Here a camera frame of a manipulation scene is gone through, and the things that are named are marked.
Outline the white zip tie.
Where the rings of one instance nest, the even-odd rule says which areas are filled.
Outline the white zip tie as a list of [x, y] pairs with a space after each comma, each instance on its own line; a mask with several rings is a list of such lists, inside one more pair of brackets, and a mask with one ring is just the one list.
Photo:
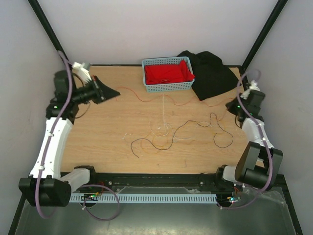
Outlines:
[[162, 124], [163, 124], [163, 127], [166, 128], [166, 124], [165, 124], [165, 98], [164, 98], [163, 93], [162, 93], [161, 97], [162, 97]]

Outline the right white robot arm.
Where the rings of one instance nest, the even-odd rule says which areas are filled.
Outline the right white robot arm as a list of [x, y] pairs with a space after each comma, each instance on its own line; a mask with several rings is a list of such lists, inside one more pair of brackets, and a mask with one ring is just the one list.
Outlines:
[[214, 186], [218, 190], [226, 190], [232, 183], [242, 183], [254, 188], [269, 190], [272, 188], [283, 152], [274, 148], [267, 138], [264, 119], [259, 115], [265, 94], [252, 90], [241, 101], [234, 98], [226, 104], [227, 110], [235, 115], [235, 123], [247, 137], [247, 146], [236, 166], [222, 165], [214, 178]]

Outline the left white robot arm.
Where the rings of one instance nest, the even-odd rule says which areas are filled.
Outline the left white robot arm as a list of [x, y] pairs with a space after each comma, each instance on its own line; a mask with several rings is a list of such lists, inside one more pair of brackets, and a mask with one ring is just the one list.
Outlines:
[[61, 163], [66, 141], [71, 132], [80, 104], [92, 101], [100, 104], [120, 95], [104, 85], [97, 76], [79, 88], [74, 83], [75, 74], [58, 71], [54, 74], [55, 93], [46, 108], [46, 131], [36, 163], [27, 178], [21, 178], [19, 189], [32, 206], [65, 207], [71, 194], [84, 186], [97, 186], [95, 168], [81, 165], [64, 176]]

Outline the black folded cloth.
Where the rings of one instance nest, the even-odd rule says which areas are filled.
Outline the black folded cloth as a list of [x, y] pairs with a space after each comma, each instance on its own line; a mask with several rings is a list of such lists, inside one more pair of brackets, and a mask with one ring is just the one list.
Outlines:
[[192, 89], [200, 101], [236, 88], [238, 78], [215, 54], [209, 51], [194, 54], [185, 50], [178, 56], [186, 56], [190, 60], [195, 76]]

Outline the red cloth in basket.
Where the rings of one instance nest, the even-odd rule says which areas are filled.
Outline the red cloth in basket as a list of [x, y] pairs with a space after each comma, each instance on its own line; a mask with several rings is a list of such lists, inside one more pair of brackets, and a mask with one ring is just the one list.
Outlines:
[[184, 60], [179, 64], [146, 65], [144, 71], [146, 85], [191, 82], [195, 77]]

